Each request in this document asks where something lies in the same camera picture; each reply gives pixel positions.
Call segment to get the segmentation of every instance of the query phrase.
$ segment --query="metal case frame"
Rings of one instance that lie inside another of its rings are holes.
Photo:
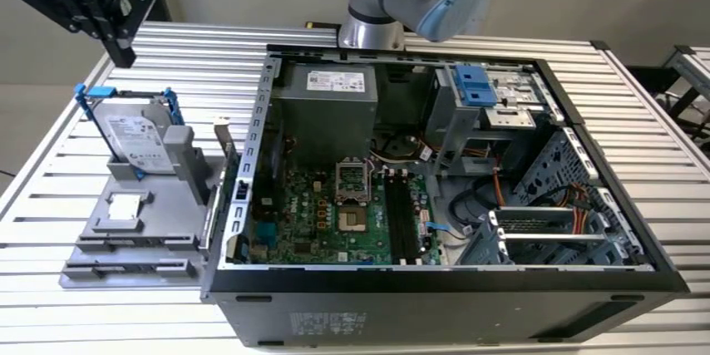
[[[595,165],[599,180],[608,188],[645,248],[645,261],[653,266],[653,271],[571,272],[559,268],[536,271],[520,269],[510,272],[494,267],[457,271],[422,267],[376,271],[230,269],[222,262],[225,238],[216,239],[214,246],[221,245],[221,248],[213,249],[212,254],[221,256],[210,259],[202,298],[220,305],[244,344],[577,342],[685,293],[687,286],[680,274],[627,196],[601,150],[591,139],[583,119],[548,64],[540,59],[269,46],[237,185],[252,184],[241,176],[250,171],[253,177],[268,95],[281,59],[297,62],[372,63],[381,56],[386,58],[386,62],[425,66],[465,62],[533,65],[551,90],[551,96],[561,107],[564,124],[579,139]],[[228,232],[238,232],[245,222],[250,190],[242,193],[240,196],[237,192],[233,198],[233,211],[220,230],[226,235]],[[410,310],[416,306],[421,308],[418,318],[412,318]],[[539,318],[540,312],[547,318]],[[344,313],[350,313],[348,318],[356,321],[364,319],[362,326],[352,330],[353,336],[298,333],[296,327],[304,318],[326,319]],[[442,320],[441,318],[450,321],[444,332],[430,329],[430,324],[425,322]]]

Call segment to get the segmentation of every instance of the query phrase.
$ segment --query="power supply label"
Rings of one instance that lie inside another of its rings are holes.
[[[153,122],[141,116],[106,116],[110,135],[127,163],[151,174],[173,173],[173,164]]]
[[[349,91],[364,93],[364,73],[361,72],[308,72],[308,91]]]

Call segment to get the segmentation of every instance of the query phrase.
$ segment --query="blue plastic latch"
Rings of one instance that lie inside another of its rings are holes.
[[[162,97],[168,99],[169,115],[172,117],[173,124],[185,125],[185,120],[182,120],[181,118],[180,104],[177,103],[177,94],[173,92],[170,88],[165,89],[165,91],[161,94],[162,94]]]
[[[256,224],[256,238],[269,249],[276,247],[276,224],[273,222],[258,222]]]
[[[113,86],[91,86],[86,91],[86,96],[95,99],[107,99],[113,97],[115,89]]]
[[[488,75],[481,67],[454,66],[453,82],[465,106],[490,107],[497,103],[496,91],[489,86]]]

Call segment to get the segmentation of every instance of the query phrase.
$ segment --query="slotted aluminum table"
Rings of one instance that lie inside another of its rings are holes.
[[[170,86],[196,145],[218,152],[214,116],[242,143],[265,44],[334,45],[332,30],[146,23],[129,70],[103,57],[87,85]],[[613,54],[587,42],[457,37],[413,52],[548,61],[692,295],[583,344],[500,347],[293,348],[286,353],[710,353],[710,167]],[[0,199],[0,348],[14,353],[234,353],[245,350],[197,288],[66,291],[58,272],[106,182],[107,150],[70,101]]]

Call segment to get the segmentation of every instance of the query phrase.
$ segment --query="gray wall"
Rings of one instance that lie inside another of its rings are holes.
[[[0,83],[69,85],[81,81],[102,48],[71,35],[19,0],[0,0]]]

